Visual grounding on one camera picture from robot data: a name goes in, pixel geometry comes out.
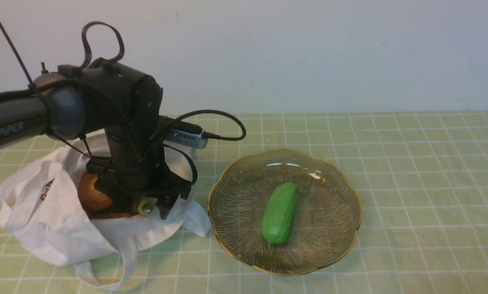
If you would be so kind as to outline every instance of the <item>white tote bag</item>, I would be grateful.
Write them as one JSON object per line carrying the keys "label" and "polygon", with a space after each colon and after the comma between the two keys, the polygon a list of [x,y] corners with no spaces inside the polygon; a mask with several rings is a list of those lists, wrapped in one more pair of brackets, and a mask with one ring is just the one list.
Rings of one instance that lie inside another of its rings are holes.
{"label": "white tote bag", "polygon": [[[87,139],[91,152],[109,156],[103,132]],[[193,160],[196,149],[168,143],[181,149]],[[82,142],[75,144],[85,150]],[[174,173],[191,180],[186,158],[172,149],[165,151],[166,162]],[[133,274],[138,251],[159,244],[180,226],[206,236],[209,218],[194,201],[195,186],[187,200],[177,199],[166,220],[158,209],[150,216],[90,220],[78,199],[77,189],[88,158],[70,147],[29,164],[0,184],[0,225],[8,229],[20,244],[44,262],[57,266],[74,264],[77,276],[85,283],[104,290],[117,290]],[[93,274],[91,259],[118,253],[124,259],[120,281],[102,284]]]}

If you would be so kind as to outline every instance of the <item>green toy vegetable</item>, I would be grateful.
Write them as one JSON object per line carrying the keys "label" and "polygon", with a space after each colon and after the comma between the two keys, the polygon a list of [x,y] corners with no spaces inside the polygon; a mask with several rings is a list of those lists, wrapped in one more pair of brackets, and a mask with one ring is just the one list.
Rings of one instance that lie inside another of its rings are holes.
{"label": "green toy vegetable", "polygon": [[298,201],[298,188],[298,184],[285,183],[271,194],[262,218],[262,236],[267,242],[282,244],[289,238]]}

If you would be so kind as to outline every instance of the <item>white wall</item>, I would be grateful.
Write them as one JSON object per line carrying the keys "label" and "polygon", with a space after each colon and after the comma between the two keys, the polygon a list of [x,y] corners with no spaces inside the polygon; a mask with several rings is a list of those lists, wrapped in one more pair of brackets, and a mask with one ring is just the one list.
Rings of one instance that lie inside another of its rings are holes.
{"label": "white wall", "polygon": [[[0,0],[0,17],[35,76],[80,65],[87,22],[115,26],[166,113],[488,109],[488,0]],[[106,28],[89,40],[116,54]],[[0,33],[0,91],[26,85]]]}

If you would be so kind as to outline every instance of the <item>grid line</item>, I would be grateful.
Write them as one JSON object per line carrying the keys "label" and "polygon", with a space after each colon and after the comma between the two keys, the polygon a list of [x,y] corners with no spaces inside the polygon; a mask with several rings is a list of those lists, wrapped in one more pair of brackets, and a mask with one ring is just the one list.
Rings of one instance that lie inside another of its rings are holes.
{"label": "grid line", "polygon": [[[229,257],[212,243],[212,233],[201,238],[179,229],[140,253],[130,283],[141,285],[133,292],[154,292],[156,285],[177,294],[240,294],[249,287],[271,294],[488,294],[488,111],[237,117],[246,125],[246,139],[210,140],[199,151],[196,199],[205,201],[225,167],[241,156],[279,147],[297,149],[332,162],[361,198],[364,218],[355,246],[330,268],[276,279]],[[238,134],[236,126],[220,116],[190,121],[210,132]],[[38,137],[0,151],[0,181],[53,151],[58,146],[53,142]],[[12,261],[18,261],[15,267],[10,267]],[[0,230],[0,283],[9,282],[9,292],[47,294],[68,285],[72,294],[90,290],[71,269],[46,267],[42,277],[32,276],[32,262],[38,261]],[[122,270],[115,255],[93,265],[101,279],[116,281]],[[5,267],[15,274],[3,275]],[[423,289],[412,288],[418,282]],[[29,288],[34,285],[42,288]]]}

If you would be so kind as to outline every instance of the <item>plate rim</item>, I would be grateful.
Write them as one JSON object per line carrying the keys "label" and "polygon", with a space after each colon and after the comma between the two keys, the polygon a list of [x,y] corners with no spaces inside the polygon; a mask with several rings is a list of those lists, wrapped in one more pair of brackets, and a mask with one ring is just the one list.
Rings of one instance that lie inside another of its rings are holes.
{"label": "plate rim", "polygon": [[[263,154],[266,154],[266,153],[269,153],[269,152],[282,151],[282,150],[283,151],[290,151],[290,152],[293,152],[293,153],[298,153],[299,155],[302,155],[304,157],[311,158],[313,160],[319,160],[319,161],[322,161],[322,162],[324,162],[324,163],[332,166],[334,169],[336,169],[339,172],[339,175],[341,176],[341,178],[345,182],[347,188],[349,188],[352,191],[352,193],[354,194],[354,196],[358,200],[358,204],[360,205],[360,216],[359,216],[358,227],[354,231],[354,238],[353,238],[353,241],[351,242],[350,247],[339,258],[337,258],[334,262],[329,263],[329,264],[324,265],[324,266],[316,267],[314,269],[306,270],[305,272],[298,272],[296,274],[281,274],[279,272],[271,272],[271,271],[268,271],[266,269],[263,269],[263,268],[261,268],[259,266],[256,266],[254,264],[248,263],[248,262],[242,260],[241,258],[237,257],[236,255],[234,255],[231,251],[229,251],[225,247],[225,245],[223,244],[223,242],[220,240],[220,237],[218,235],[218,232],[216,231],[216,228],[215,228],[215,225],[214,225],[214,222],[213,222],[213,219],[212,219],[212,212],[211,212],[211,209],[210,209],[210,203],[211,203],[211,199],[212,199],[213,192],[216,189],[216,187],[220,184],[220,182],[222,182],[222,180],[224,179],[224,175],[229,170],[229,168],[231,168],[233,165],[235,165],[237,162],[240,162],[241,160],[245,160],[245,159],[252,158],[252,157],[255,157],[255,156],[262,156]],[[266,274],[275,275],[275,276],[283,276],[283,277],[296,277],[296,276],[307,275],[307,274],[309,274],[311,272],[316,272],[319,269],[321,270],[322,268],[326,268],[326,267],[331,266],[331,265],[339,262],[340,260],[342,260],[354,248],[354,245],[356,244],[356,242],[358,242],[358,233],[359,233],[359,230],[360,230],[362,221],[363,221],[363,205],[362,205],[362,201],[361,201],[360,197],[358,196],[358,193],[356,192],[356,190],[354,190],[354,188],[350,185],[350,183],[348,182],[347,178],[343,175],[343,173],[341,172],[341,170],[338,167],[336,167],[333,163],[331,163],[331,162],[329,162],[329,161],[327,161],[327,160],[325,160],[323,158],[317,158],[315,156],[309,156],[309,155],[303,153],[302,151],[298,151],[296,149],[291,149],[291,148],[275,148],[275,149],[269,149],[269,150],[265,150],[265,151],[262,151],[262,152],[259,152],[259,153],[250,154],[248,156],[242,156],[241,158],[238,158],[237,160],[233,161],[230,165],[228,165],[224,169],[224,171],[222,172],[222,174],[220,175],[220,177],[218,178],[218,180],[214,184],[213,188],[209,192],[208,202],[207,202],[207,213],[208,213],[209,221],[212,224],[213,234],[214,234],[214,236],[216,238],[216,241],[220,244],[220,246],[222,247],[222,249],[227,254],[231,255],[237,261],[242,262],[244,264],[247,264],[248,266],[251,266],[252,268],[255,268],[256,270],[259,270],[259,271],[264,272]]]}

